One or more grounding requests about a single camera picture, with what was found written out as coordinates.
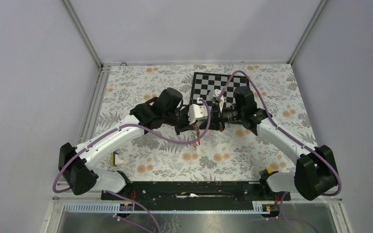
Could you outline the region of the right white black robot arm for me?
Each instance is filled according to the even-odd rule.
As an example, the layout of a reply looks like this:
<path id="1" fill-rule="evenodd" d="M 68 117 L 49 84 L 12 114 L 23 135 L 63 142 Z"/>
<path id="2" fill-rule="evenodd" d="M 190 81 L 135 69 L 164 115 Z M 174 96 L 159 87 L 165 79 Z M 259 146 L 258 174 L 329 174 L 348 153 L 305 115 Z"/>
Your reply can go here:
<path id="1" fill-rule="evenodd" d="M 271 200 L 278 192 L 299 193 L 307 200 L 340 193 L 342 185 L 338 169 L 328 146 L 316 147 L 291 135 L 273 120 L 265 106 L 257 106 L 248 86 L 237 87 L 233 97 L 235 103 L 224 108 L 222 91 L 210 91 L 212 110 L 204 124 L 220 131 L 225 123 L 239 121 L 245 129 L 273 144 L 295 164 L 294 172 L 272 172 L 261 177 L 263 184 L 259 193 L 263 199 Z"/>

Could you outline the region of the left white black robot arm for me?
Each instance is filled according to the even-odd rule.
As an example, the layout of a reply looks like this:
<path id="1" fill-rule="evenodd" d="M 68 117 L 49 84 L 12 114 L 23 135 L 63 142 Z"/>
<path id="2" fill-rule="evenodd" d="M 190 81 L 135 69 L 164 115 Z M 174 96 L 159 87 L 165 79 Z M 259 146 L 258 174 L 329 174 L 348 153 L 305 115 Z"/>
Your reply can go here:
<path id="1" fill-rule="evenodd" d="M 124 200 L 131 194 L 131 187 L 117 172 L 97 170 L 97 165 L 109 154 L 128 142 L 147 133 L 179 145 L 198 142 L 205 134 L 191 141 L 176 141 L 155 132 L 162 125 L 173 126 L 177 133 L 194 130 L 198 121 L 210 120 L 210 107 L 203 99 L 198 104 L 184 105 L 182 94 L 165 89 L 158 97 L 136 105 L 116 125 L 86 142 L 60 147 L 58 169 L 52 189 L 54 193 L 72 191 L 82 195 L 92 189 L 112 191 Z"/>

